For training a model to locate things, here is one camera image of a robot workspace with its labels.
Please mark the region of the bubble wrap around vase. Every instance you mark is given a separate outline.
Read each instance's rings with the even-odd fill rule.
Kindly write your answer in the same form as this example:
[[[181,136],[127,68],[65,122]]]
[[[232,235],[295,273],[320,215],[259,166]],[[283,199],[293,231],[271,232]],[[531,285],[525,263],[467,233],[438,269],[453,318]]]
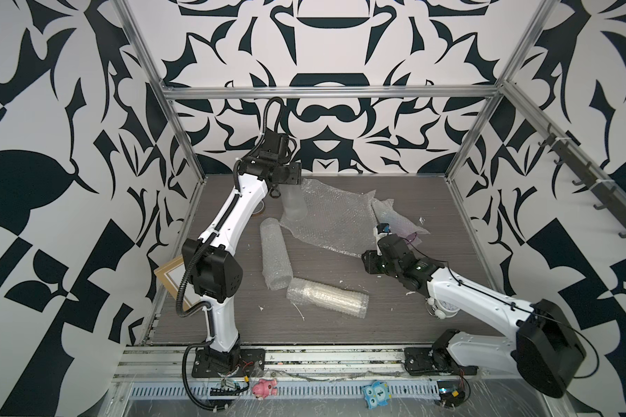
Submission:
[[[303,220],[292,222],[284,214],[280,224],[298,240],[343,255],[360,257],[376,250],[378,220],[371,207],[375,191],[358,194],[324,182],[304,179],[300,184],[308,208]]]

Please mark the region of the bubble-wrapped roll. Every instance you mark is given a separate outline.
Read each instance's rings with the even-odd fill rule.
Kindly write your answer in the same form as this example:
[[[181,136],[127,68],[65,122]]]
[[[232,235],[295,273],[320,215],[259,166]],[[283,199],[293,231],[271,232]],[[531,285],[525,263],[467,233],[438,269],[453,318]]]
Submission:
[[[260,224],[264,281],[269,290],[287,288],[294,277],[280,223],[266,218]]]

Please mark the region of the clear glass vase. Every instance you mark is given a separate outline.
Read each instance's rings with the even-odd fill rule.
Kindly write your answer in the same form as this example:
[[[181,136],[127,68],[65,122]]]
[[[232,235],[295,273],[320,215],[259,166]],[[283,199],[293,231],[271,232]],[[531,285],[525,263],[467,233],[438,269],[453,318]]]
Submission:
[[[307,217],[308,208],[300,184],[282,185],[281,193],[283,213],[287,219],[298,222]]]

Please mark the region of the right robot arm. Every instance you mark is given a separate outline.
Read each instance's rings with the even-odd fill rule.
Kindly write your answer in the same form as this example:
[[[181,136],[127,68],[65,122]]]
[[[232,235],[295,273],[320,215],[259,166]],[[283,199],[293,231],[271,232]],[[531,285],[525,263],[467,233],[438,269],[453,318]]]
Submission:
[[[446,330],[428,349],[411,349],[405,369],[416,375],[456,375],[488,368],[520,376],[536,391],[561,398],[591,352],[593,343],[546,299],[527,302],[487,288],[424,255],[395,234],[380,234],[361,256],[370,275],[385,275],[425,296],[431,316],[447,320],[464,312],[497,330],[496,336]]]

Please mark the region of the bubble-wrapped purple item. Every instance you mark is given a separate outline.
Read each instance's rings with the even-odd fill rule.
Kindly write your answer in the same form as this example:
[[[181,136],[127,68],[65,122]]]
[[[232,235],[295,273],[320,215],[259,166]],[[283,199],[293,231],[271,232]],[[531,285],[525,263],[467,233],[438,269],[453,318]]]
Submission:
[[[417,225],[404,215],[399,214],[394,209],[393,199],[384,201],[373,199],[371,207],[379,223],[387,223],[392,234],[399,235],[408,243],[418,246],[423,242],[422,237],[429,234],[429,231],[421,225]]]

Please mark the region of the front bubble-wrapped cylinder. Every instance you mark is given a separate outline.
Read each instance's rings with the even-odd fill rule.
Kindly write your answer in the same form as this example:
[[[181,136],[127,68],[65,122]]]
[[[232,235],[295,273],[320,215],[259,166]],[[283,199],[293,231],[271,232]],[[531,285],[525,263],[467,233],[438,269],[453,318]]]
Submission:
[[[370,300],[370,297],[364,293],[302,278],[291,280],[286,296],[297,305],[314,305],[361,319],[367,315]]]

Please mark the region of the blue toy figure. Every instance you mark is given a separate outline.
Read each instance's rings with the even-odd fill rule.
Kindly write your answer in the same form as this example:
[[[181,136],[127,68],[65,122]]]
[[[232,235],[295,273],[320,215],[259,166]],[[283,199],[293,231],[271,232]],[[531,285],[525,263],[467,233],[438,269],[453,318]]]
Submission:
[[[372,384],[362,387],[362,394],[368,409],[387,406],[391,399],[391,391],[387,382],[372,382]]]

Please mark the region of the right circuit board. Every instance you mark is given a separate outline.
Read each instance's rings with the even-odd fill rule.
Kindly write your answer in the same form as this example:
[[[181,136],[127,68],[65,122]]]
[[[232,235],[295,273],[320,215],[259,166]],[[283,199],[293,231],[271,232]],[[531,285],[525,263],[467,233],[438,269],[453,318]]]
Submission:
[[[447,408],[456,409],[462,406],[471,397],[471,385],[464,379],[454,381],[438,382],[439,399],[435,401],[436,405]]]

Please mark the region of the circuit board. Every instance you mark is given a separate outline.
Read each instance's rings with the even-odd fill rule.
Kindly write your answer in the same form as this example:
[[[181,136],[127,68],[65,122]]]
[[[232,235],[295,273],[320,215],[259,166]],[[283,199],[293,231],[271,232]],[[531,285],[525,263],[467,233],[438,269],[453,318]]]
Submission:
[[[222,380],[219,387],[212,387],[209,396],[239,396],[250,388],[250,380],[246,379],[243,384],[230,380]]]
[[[471,385],[464,379],[454,381],[438,382],[439,399],[435,401],[436,405],[447,408],[456,409],[462,406],[471,397]]]

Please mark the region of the pink toy figure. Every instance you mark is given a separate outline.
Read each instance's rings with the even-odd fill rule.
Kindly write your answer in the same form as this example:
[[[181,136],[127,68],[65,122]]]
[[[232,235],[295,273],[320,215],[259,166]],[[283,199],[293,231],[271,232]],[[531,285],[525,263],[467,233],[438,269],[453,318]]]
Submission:
[[[276,379],[260,379],[251,389],[252,395],[259,401],[266,400],[278,394],[278,381]]]

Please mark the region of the left circuit board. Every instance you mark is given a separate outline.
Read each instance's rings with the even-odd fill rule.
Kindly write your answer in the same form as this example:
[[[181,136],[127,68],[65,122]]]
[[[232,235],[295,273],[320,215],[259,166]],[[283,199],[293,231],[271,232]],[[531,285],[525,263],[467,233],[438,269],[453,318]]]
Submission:
[[[230,380],[222,380],[219,387],[212,387],[209,396],[239,396],[250,388],[250,380],[246,379],[243,384]]]

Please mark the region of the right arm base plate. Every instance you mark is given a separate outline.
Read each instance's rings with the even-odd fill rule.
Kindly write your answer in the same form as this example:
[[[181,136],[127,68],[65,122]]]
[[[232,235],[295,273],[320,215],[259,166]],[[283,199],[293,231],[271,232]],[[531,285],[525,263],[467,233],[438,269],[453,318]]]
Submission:
[[[411,376],[477,375],[478,367],[459,365],[451,354],[439,347],[407,347],[404,369]]]

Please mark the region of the wooden picture frame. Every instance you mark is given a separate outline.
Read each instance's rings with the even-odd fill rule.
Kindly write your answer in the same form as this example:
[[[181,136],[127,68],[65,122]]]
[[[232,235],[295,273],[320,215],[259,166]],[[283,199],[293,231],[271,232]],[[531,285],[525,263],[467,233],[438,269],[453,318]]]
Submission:
[[[158,281],[163,284],[164,288],[174,300],[177,299],[178,290],[185,270],[186,266],[184,264],[184,258],[182,255],[179,255],[155,271],[156,278],[158,278]],[[194,287],[191,283],[188,283],[185,289],[183,311],[189,310],[196,302],[199,301],[200,298],[195,293]]]

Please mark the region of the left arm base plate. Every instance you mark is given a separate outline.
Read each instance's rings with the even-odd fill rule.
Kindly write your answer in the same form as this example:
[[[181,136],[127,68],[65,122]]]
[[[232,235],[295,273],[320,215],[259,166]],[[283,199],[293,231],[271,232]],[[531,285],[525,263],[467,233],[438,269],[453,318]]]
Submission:
[[[264,365],[264,349],[241,349],[220,352],[210,347],[194,350],[193,378],[244,377]]]

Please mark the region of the black hook rail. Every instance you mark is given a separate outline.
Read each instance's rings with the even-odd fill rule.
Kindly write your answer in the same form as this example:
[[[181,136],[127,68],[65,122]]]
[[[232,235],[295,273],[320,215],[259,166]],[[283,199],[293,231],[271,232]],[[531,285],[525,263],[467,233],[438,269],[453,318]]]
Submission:
[[[575,176],[572,184],[589,191],[596,198],[594,209],[608,211],[621,226],[621,239],[626,239],[626,191],[595,163],[576,143],[556,130],[552,123],[547,124],[547,137],[539,143],[540,148],[553,151],[557,167],[566,167]]]

